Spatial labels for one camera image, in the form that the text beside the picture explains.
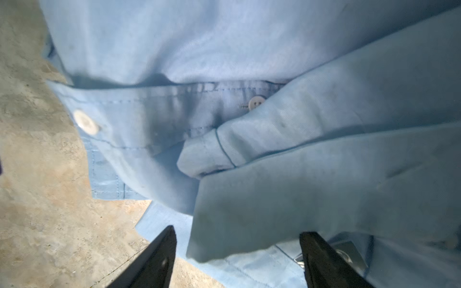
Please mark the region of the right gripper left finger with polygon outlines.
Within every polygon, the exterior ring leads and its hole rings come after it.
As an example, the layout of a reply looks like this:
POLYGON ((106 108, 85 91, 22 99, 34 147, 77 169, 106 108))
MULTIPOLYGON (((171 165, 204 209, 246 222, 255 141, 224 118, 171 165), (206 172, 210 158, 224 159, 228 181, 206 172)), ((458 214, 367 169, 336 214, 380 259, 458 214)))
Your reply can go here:
POLYGON ((175 229, 167 226, 108 288, 168 288, 176 245, 175 229))

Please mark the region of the light blue long sleeve shirt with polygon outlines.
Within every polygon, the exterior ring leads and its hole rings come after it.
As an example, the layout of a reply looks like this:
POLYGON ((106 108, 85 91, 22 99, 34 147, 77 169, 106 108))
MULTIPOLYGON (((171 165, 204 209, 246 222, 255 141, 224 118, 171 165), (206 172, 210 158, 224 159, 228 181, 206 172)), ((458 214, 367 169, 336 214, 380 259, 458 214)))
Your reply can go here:
POLYGON ((459 1, 41 1, 92 195, 228 288, 461 285, 459 1))

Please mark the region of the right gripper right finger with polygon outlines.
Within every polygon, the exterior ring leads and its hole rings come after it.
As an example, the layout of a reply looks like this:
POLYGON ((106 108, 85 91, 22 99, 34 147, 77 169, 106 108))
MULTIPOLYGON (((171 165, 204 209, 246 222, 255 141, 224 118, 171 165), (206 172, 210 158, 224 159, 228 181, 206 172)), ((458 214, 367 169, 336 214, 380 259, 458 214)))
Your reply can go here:
POLYGON ((373 288, 319 234, 303 232, 300 246, 308 288, 373 288))

